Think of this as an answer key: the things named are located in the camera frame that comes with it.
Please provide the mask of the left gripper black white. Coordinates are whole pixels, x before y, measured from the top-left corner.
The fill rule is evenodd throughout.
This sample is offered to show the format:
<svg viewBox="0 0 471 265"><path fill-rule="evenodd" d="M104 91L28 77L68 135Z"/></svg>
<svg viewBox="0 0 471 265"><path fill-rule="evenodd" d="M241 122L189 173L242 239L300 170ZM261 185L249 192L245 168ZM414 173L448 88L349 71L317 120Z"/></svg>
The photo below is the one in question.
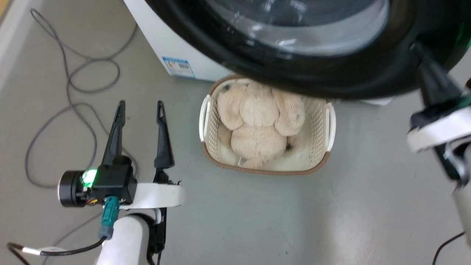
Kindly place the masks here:
<svg viewBox="0 0 471 265"><path fill-rule="evenodd" d="M125 125L124 100L119 101L111 123L101 166L87 171L66 171L58 184L58 199L64 207L104 205L116 197L120 209L158 209L183 204L185 191L171 181L165 170L175 165L163 101L157 103L159 127L155 176L151 183L139 183L133 175L130 158L122 154L122 129Z"/></svg>

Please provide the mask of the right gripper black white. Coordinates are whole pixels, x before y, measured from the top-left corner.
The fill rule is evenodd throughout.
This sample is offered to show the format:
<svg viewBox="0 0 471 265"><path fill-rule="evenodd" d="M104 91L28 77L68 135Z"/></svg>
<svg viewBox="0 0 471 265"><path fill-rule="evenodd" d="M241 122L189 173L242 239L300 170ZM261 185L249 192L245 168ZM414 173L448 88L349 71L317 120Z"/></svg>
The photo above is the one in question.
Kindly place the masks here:
<svg viewBox="0 0 471 265"><path fill-rule="evenodd" d="M449 77L421 42L410 46L417 61L417 82L425 109L410 118L407 143L414 153L433 150L446 176L456 183L470 181L470 95ZM471 92L471 78L465 83Z"/></svg>

